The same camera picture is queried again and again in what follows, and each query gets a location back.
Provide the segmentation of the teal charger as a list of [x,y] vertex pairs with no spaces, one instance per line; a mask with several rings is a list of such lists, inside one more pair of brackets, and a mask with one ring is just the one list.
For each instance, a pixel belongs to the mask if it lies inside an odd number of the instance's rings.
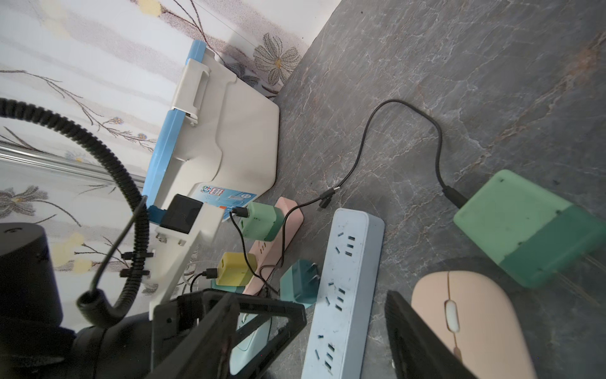
[[316,263],[298,260],[280,279],[280,299],[309,308],[317,301],[320,275]]

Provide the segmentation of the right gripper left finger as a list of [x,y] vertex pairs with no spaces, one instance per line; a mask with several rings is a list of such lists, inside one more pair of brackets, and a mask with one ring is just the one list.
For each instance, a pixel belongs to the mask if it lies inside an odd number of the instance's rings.
[[225,295],[148,377],[227,378],[239,312],[235,295]]

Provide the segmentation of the blue mouse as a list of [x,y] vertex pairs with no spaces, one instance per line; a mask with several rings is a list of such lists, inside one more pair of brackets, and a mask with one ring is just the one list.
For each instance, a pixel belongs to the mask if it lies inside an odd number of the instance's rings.
[[230,356],[230,373],[238,374],[266,346],[271,331],[272,319],[263,323],[256,331],[247,336],[233,348]]

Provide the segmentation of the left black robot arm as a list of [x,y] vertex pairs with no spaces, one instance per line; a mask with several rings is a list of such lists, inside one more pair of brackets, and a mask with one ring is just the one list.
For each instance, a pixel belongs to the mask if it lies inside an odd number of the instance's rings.
[[[235,347],[273,317],[286,325],[238,372]],[[4,378],[259,378],[306,326],[302,305],[207,289],[79,332],[63,312],[45,230],[1,226]]]

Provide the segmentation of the peach mouse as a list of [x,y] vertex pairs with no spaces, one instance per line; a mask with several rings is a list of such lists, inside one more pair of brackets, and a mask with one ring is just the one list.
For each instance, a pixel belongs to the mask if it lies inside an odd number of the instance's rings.
[[535,378],[514,306],[487,276],[430,273],[413,289],[412,308],[477,378]]

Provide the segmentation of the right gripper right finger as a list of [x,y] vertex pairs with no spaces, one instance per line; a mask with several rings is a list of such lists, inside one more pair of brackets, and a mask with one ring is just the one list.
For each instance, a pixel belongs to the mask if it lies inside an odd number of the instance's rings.
[[474,377],[399,292],[387,293],[384,312],[398,378]]

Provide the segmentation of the light blue power strip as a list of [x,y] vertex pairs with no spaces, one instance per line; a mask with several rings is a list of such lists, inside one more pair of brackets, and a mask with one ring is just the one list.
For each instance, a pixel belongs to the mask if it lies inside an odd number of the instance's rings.
[[380,266],[385,224],[336,210],[309,333],[303,378],[359,378]]

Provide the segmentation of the green charger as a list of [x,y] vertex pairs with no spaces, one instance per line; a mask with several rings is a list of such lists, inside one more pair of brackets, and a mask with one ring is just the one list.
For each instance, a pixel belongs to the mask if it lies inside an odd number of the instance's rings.
[[240,228],[244,238],[262,242],[273,241],[284,221],[282,210],[257,202],[249,203],[246,209],[248,216],[240,219]]
[[538,288],[605,244],[605,222],[509,170],[497,172],[454,215],[496,265]]

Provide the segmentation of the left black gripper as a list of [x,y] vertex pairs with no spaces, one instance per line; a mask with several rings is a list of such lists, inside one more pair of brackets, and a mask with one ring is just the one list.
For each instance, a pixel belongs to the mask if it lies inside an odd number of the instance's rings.
[[[236,373],[233,350],[273,318],[285,325]],[[219,290],[183,295],[153,317],[92,327],[75,342],[77,378],[262,378],[306,326],[297,303]]]

